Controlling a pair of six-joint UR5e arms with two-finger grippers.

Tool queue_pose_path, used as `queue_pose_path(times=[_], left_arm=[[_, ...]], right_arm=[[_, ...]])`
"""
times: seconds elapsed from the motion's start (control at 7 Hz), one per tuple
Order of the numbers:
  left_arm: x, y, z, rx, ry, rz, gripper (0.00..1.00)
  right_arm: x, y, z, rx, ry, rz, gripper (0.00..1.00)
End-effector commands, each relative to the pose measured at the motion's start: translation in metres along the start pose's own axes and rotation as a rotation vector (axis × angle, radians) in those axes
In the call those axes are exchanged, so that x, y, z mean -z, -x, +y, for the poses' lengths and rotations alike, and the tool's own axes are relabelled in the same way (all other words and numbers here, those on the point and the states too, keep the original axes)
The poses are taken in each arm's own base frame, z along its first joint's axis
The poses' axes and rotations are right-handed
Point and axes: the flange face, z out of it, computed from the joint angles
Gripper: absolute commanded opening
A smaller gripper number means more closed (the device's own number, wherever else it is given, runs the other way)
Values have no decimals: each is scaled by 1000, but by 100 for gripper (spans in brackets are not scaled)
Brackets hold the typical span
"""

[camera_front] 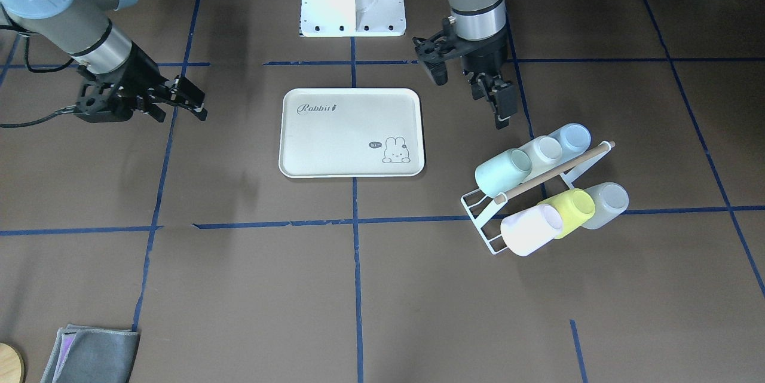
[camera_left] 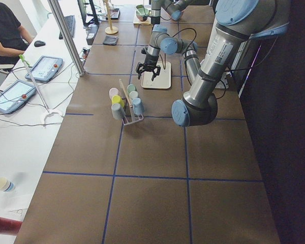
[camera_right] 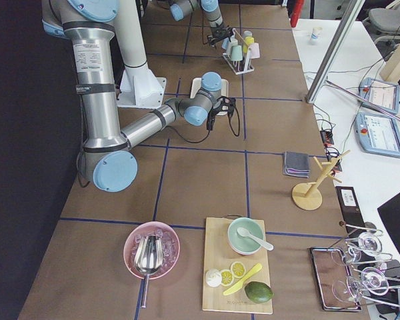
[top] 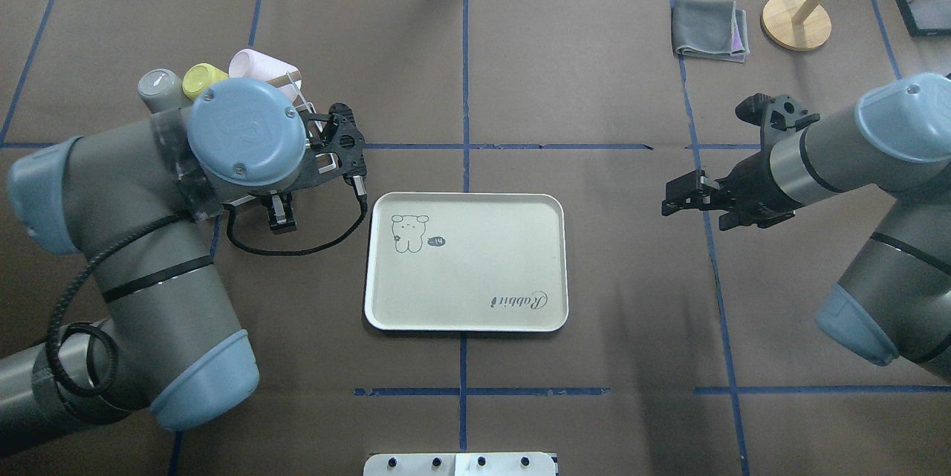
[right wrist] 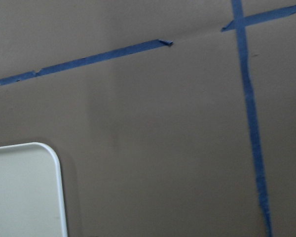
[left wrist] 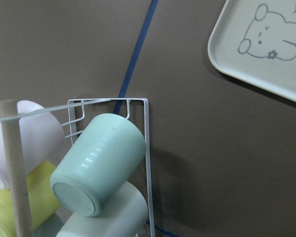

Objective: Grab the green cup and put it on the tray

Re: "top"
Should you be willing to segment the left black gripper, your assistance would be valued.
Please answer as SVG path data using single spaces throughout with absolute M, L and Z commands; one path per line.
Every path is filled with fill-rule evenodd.
M 273 235 L 295 232 L 298 229 L 294 216 L 294 195 L 292 192 L 257 195 L 259 204 L 265 207 L 268 226 Z

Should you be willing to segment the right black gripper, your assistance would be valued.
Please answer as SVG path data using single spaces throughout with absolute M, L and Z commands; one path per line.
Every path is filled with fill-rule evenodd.
M 733 199 L 727 209 L 726 190 Z M 726 209 L 718 219 L 720 230 L 738 226 L 770 228 L 794 218 L 797 209 L 797 202 L 775 181 L 767 152 L 758 152 L 739 162 L 721 182 L 709 178 L 703 169 L 693 169 L 666 183 L 665 193 L 661 202 L 661 214 L 665 217 L 686 209 Z

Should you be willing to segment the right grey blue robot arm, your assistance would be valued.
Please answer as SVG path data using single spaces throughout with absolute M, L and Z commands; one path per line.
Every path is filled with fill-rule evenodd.
M 661 212 L 719 212 L 718 228 L 770 228 L 859 189 L 890 200 L 829 290 L 815 322 L 874 365 L 897 359 L 944 380 L 950 363 L 949 77 L 911 74 L 820 114 L 791 96 L 754 94 L 735 114 L 760 148 L 724 177 L 666 183 Z

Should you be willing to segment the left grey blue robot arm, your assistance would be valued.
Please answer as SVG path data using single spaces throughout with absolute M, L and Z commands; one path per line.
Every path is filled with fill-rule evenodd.
M 173 73 L 137 85 L 152 112 L 22 157 L 7 195 L 28 235 L 86 267 L 55 304 L 45 340 L 2 360 L 2 455 L 148 408 L 188 431 L 259 384 L 198 223 L 221 202 L 278 194 L 305 161 L 291 98 L 255 78 L 195 98 Z

